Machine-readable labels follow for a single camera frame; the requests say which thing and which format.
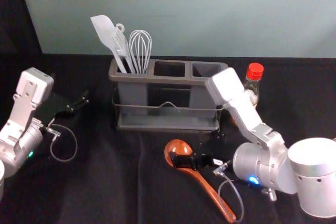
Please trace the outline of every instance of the bottle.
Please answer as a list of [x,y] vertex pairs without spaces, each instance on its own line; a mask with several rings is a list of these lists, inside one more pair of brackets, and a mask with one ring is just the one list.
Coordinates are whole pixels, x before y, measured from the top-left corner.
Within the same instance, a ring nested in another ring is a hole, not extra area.
[[[243,86],[245,88],[245,92],[250,92],[250,99],[254,107],[257,106],[259,102],[259,83],[264,73],[264,67],[259,63],[251,63],[248,66],[245,81],[243,82]],[[231,121],[234,125],[236,125],[235,120],[231,117]]]

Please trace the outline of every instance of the black fabric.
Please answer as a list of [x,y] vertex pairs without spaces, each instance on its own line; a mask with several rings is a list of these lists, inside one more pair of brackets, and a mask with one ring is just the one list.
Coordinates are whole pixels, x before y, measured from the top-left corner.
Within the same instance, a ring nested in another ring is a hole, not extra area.
[[[202,134],[118,132],[111,107],[108,69],[111,57],[45,55],[26,59],[2,55],[0,71],[0,125],[13,105],[12,95],[21,71],[34,66],[56,74],[54,91],[71,100],[90,87],[90,105],[72,120],[64,120],[79,141],[78,157],[59,164],[48,157],[44,144],[22,169],[5,181],[0,223],[227,223],[219,210],[187,174],[165,163],[167,142],[180,138],[196,150],[210,139]],[[306,137],[336,137],[336,62],[323,59],[216,58],[233,66],[243,77],[252,61],[265,66],[258,111],[280,132],[289,147]],[[244,141],[229,123],[216,155],[231,155]],[[73,151],[69,134],[61,140]],[[222,180],[211,169],[201,170],[217,189]],[[307,216],[297,197],[278,193],[270,202],[259,191],[238,184],[246,208],[243,223],[336,223]],[[238,200],[228,185],[222,197],[240,214]]]

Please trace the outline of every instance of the whisk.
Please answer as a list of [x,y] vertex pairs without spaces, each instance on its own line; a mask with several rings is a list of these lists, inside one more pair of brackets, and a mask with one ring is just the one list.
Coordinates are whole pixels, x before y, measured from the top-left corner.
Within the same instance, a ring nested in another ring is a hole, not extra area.
[[152,52],[152,37],[147,31],[135,30],[129,40],[130,56],[137,73],[146,73]]

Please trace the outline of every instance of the wooden spoon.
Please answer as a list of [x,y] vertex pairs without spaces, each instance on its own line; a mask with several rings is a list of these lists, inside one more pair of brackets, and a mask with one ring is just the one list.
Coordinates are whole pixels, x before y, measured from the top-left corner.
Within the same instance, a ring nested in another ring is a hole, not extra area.
[[[177,155],[190,155],[193,153],[193,150],[183,140],[174,139],[174,140],[171,140],[169,143],[167,143],[164,149],[164,157],[167,163],[173,167],[173,162],[169,155],[170,152],[175,152]],[[222,198],[219,199],[218,193],[214,190],[214,188],[211,185],[209,185],[209,183],[201,176],[201,174],[198,171],[195,171],[189,168],[177,168],[177,170],[188,173],[189,175],[193,176],[196,180],[198,180],[198,182],[201,184],[204,190],[209,194],[211,199],[220,209],[220,211],[222,212],[226,220],[229,223],[235,222],[236,216],[233,213],[233,211],[230,209],[230,207],[227,205],[227,203],[225,203],[225,201]]]

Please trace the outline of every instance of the gray utensil holder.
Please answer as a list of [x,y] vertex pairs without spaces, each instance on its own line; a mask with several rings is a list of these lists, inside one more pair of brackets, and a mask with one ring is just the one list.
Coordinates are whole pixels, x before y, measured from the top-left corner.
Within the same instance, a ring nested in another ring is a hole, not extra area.
[[137,130],[219,128],[217,108],[205,80],[226,69],[221,62],[150,59],[145,74],[121,73],[113,59],[109,78],[118,110],[117,127]]

